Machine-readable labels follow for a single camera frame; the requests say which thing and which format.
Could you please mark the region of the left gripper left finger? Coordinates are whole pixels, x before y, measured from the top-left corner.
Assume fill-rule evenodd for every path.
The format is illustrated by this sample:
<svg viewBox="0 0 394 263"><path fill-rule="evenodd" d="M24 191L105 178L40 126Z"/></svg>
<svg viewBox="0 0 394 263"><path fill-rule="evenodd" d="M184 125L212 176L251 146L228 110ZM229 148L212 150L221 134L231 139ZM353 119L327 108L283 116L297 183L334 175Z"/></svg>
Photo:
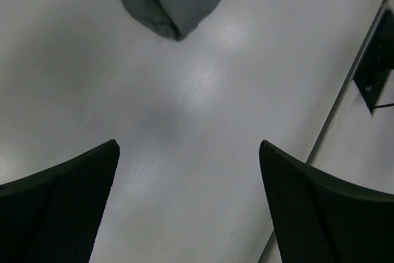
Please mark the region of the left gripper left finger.
<svg viewBox="0 0 394 263"><path fill-rule="evenodd" d="M89 262L115 178L112 139L1 185L1 262Z"/></svg>

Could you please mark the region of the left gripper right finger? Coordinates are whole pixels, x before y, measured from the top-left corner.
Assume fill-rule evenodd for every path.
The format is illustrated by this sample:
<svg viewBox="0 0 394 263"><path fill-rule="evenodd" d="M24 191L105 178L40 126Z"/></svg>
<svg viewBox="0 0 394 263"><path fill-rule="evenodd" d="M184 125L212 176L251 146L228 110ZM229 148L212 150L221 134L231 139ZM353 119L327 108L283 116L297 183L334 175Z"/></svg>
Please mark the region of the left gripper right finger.
<svg viewBox="0 0 394 263"><path fill-rule="evenodd" d="M264 140L260 170L283 262L393 262L393 195L309 166Z"/></svg>

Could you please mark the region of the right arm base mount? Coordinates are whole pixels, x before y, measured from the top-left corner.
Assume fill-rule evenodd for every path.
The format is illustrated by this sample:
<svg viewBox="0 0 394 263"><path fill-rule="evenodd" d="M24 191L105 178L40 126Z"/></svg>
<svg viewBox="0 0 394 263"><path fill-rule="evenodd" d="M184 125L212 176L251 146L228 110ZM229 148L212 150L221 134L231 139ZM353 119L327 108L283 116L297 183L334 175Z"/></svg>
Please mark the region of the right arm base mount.
<svg viewBox="0 0 394 263"><path fill-rule="evenodd" d="M355 73L354 82L371 113L378 108L383 89L393 70L393 12L387 9L376 27Z"/></svg>

